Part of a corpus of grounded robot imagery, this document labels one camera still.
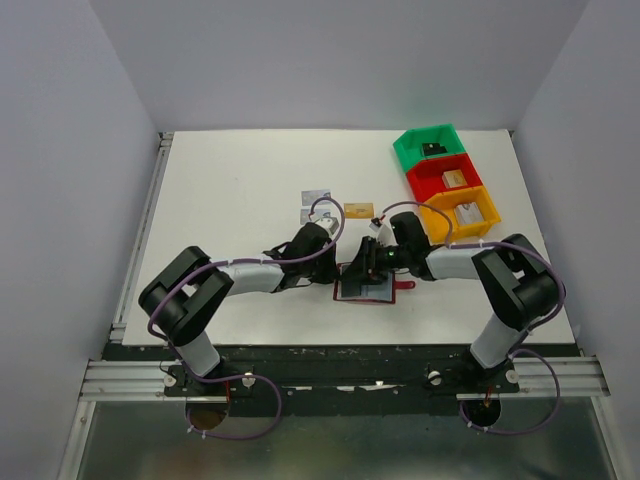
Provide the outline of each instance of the black object in green bin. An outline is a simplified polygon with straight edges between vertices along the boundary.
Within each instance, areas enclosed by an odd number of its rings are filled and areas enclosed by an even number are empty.
[[[425,157],[431,157],[433,155],[441,155],[447,153],[447,148],[439,143],[423,143],[422,155]]]
[[[349,264],[340,265],[340,274]],[[363,285],[358,280],[339,280],[336,300],[370,300],[374,302],[393,301],[393,274],[380,285]]]

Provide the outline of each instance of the white tabletop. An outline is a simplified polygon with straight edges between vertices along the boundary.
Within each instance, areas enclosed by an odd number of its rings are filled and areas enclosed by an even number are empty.
[[[339,202],[373,202],[376,212],[412,199],[392,143],[401,131],[227,130],[176,133],[146,248],[125,313],[125,345],[153,345],[142,289],[185,247],[214,259],[258,255],[300,228],[300,192],[330,189]],[[546,256],[542,235],[506,131],[461,131],[502,223],[485,237],[523,233]],[[371,235],[368,220],[347,220],[338,262]],[[225,299],[207,327],[217,344],[470,343],[491,315],[477,281],[418,281],[395,305],[332,300],[333,286]],[[566,314],[536,330],[531,343],[573,343]]]

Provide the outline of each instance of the gray wall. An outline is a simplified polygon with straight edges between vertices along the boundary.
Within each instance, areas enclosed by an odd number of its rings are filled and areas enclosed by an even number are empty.
[[[0,15],[0,477],[55,478],[156,150],[86,0]]]
[[[592,0],[514,137],[578,341],[602,361],[633,454],[640,451],[639,20],[638,2]]]
[[[92,0],[164,130],[515,127],[586,0]]]

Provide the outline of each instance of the reflective dark surface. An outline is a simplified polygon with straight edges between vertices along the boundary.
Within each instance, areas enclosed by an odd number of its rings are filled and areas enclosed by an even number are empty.
[[[547,400],[503,402],[502,428],[538,422]],[[268,419],[227,419],[248,433]],[[547,429],[528,436],[472,432],[457,417],[284,418],[246,442],[187,434],[174,403],[99,404],[81,479],[611,479],[589,399],[567,399]]]

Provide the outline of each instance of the yellow bin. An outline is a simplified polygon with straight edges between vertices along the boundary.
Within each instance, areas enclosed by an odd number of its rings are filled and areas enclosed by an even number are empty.
[[[460,226],[453,209],[461,203],[470,202],[475,202],[478,205],[484,217],[484,222]],[[453,222],[452,241],[465,237],[482,237],[492,225],[500,222],[500,215],[485,187],[462,188],[450,192],[437,193],[427,203],[444,211]],[[421,208],[420,210],[422,211],[422,218],[427,226],[431,243],[443,243],[449,230],[446,220],[428,208]]]

